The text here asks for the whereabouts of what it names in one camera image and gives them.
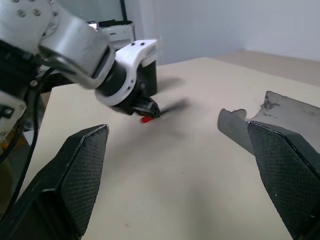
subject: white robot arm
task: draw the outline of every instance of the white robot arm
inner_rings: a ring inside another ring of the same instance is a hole
[[[157,41],[141,40],[114,53],[107,36],[56,0],[0,0],[0,142],[25,109],[40,65],[94,89],[97,99],[128,115],[157,118]]]

